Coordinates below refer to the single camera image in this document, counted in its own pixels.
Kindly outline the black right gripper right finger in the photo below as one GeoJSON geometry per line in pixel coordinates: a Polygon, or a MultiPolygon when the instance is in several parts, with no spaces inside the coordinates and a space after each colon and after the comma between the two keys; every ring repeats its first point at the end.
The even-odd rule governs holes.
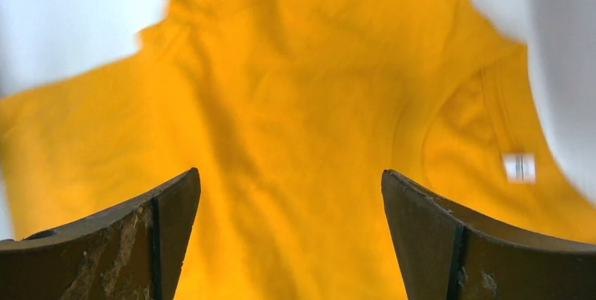
{"type": "Polygon", "coordinates": [[[409,299],[594,299],[595,246],[481,214],[393,170],[382,174],[409,299]]]}

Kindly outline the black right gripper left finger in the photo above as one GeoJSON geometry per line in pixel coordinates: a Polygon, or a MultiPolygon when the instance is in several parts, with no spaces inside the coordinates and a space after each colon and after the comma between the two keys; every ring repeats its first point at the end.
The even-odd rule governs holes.
{"type": "Polygon", "coordinates": [[[1,242],[2,299],[173,299],[197,169],[77,221],[1,242]]]}

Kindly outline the yellow t shirt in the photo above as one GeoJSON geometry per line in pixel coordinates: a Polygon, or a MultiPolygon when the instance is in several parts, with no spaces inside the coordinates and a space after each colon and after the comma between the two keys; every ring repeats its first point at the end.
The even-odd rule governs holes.
{"type": "Polygon", "coordinates": [[[196,167],[177,299],[404,299],[380,179],[595,241],[526,48],[470,0],[170,0],[130,57],[1,102],[19,236],[196,167]]]}

